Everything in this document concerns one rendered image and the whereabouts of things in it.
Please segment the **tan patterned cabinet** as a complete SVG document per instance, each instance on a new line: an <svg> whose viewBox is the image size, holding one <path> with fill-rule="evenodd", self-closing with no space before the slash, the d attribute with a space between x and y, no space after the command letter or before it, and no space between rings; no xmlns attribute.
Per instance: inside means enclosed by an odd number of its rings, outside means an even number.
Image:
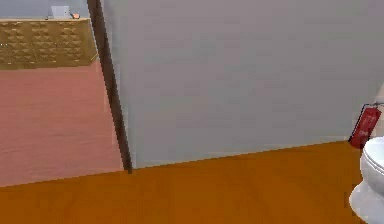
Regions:
<svg viewBox="0 0 384 224"><path fill-rule="evenodd" d="M0 19L0 70L88 66L98 57L90 19Z"/></svg>

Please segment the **red hanging towel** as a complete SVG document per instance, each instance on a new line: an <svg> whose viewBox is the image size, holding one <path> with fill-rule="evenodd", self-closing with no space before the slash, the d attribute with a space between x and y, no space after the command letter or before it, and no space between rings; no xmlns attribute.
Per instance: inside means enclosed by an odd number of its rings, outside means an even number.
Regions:
<svg viewBox="0 0 384 224"><path fill-rule="evenodd" d="M375 102L363 105L351 136L348 139L352 147L357 149L364 148L382 114L380 107L384 107L384 103Z"/></svg>

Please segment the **white toilet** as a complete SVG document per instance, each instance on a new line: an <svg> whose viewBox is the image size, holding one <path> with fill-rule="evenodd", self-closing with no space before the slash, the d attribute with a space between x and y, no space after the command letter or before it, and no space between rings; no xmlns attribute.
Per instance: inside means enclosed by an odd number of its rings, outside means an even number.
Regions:
<svg viewBox="0 0 384 224"><path fill-rule="evenodd" d="M360 157L362 181L349 204L367 224L384 224L384 136L368 140Z"/></svg>

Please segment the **dark brown door frame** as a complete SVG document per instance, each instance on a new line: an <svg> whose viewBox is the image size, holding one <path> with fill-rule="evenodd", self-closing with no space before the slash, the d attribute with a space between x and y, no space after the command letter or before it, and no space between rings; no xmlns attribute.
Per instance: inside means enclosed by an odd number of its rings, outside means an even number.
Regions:
<svg viewBox="0 0 384 224"><path fill-rule="evenodd" d="M118 94L116 74L111 58L111 49L108 42L108 34L104 21L101 0L87 0L87 4L123 169L128 174L131 174L133 172L132 158L124 125L123 112Z"/></svg>

